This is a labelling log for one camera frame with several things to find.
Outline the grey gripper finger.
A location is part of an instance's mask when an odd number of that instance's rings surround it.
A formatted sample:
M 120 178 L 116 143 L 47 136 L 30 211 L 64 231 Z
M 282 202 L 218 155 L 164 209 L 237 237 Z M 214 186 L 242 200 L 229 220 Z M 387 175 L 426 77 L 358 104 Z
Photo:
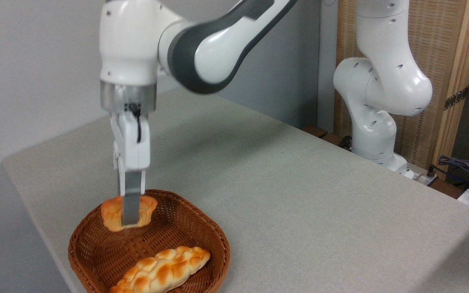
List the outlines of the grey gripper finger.
M 145 192 L 145 170 L 121 171 L 122 225 L 135 225 L 139 220 L 140 199 Z
M 120 150 L 119 146 L 117 145 L 116 141 L 113 143 L 113 157 L 114 157 L 114 169 L 116 170 L 117 173 L 117 189 L 118 189 L 118 194 L 119 196 L 123 196 L 123 193 L 121 191 L 121 169 L 120 169 Z

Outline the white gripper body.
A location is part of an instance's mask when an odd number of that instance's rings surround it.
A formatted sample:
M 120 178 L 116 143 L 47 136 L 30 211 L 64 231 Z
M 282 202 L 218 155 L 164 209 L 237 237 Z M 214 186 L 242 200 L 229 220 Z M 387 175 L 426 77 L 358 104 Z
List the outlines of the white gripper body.
M 112 113 L 110 124 L 125 171 L 148 169 L 151 143 L 147 118 L 136 118 L 132 112 Z

